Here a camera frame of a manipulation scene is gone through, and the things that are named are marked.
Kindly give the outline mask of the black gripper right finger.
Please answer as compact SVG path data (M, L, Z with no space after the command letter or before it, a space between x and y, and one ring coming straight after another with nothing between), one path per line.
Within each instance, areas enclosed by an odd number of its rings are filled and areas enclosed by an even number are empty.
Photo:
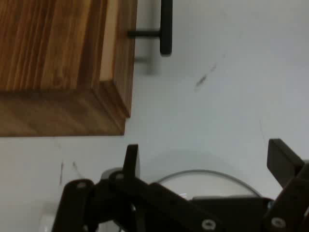
M309 230L309 163L283 140L270 139L267 168L282 187L263 218L266 232Z

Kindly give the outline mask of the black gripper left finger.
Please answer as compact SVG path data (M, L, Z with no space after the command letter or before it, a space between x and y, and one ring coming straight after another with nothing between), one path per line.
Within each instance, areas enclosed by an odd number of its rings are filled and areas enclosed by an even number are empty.
M126 232L223 232L222 221L158 183L139 179L137 145L126 149L124 165L94 184L89 179L67 183L52 230L95 232L113 221Z

